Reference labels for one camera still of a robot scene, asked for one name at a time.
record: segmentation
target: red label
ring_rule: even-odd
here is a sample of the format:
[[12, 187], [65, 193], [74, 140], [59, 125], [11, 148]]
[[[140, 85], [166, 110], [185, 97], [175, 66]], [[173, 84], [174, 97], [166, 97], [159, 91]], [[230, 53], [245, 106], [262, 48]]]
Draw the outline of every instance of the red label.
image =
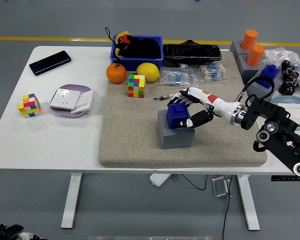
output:
[[127, 35], [123, 35], [123, 36], [120, 38], [120, 43], [130, 44], [130, 41], [128, 40], [128, 36], [127, 36]]
[[214, 101], [217, 99], [218, 97], [216, 95], [210, 94], [208, 96], [208, 100], [210, 101], [210, 103], [214, 103]]

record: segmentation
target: table leg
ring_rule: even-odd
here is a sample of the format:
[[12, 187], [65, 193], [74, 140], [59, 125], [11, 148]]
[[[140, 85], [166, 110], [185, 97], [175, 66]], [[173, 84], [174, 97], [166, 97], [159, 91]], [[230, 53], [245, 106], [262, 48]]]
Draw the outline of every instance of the table leg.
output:
[[71, 180], [63, 212], [62, 229], [72, 229], [73, 227], [82, 176], [80, 172], [71, 172], [70, 174]]
[[256, 231], [260, 230], [260, 226], [248, 177], [249, 175], [237, 175], [248, 230]]

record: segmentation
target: orange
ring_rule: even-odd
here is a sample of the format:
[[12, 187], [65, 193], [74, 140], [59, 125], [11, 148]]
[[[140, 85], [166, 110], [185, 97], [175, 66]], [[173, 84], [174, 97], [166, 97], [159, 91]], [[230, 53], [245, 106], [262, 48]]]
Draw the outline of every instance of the orange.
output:
[[110, 82], [114, 84], [121, 84], [127, 78], [127, 71], [121, 64], [112, 63], [106, 69], [106, 76]]

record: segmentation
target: smartphone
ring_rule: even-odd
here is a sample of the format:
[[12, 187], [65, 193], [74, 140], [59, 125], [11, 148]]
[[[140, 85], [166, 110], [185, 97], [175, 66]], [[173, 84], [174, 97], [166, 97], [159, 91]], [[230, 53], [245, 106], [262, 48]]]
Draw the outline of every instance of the smartphone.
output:
[[39, 61], [33, 62], [29, 64], [29, 67], [31, 68], [34, 75], [38, 76], [70, 61], [70, 56], [66, 53], [66, 51], [63, 50]]

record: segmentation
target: white table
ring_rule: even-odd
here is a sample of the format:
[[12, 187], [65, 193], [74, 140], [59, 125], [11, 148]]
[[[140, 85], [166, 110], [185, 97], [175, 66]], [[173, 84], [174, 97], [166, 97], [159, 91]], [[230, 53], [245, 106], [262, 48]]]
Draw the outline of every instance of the white table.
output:
[[[29, 64], [65, 50], [72, 61], [35, 76]], [[276, 157], [267, 152], [260, 167], [196, 168], [105, 168], [98, 161], [99, 141], [110, 64], [110, 47], [36, 47], [12, 93], [0, 120], [0, 170], [41, 170], [71, 173], [61, 227], [73, 226], [82, 173], [165, 173], [237, 175], [249, 230], [259, 230], [258, 218], [249, 186], [249, 175], [292, 175]], [[91, 109], [80, 118], [56, 115], [49, 103], [55, 91], [66, 84], [93, 89]], [[34, 93], [42, 106], [42, 115], [24, 119], [17, 99]]]

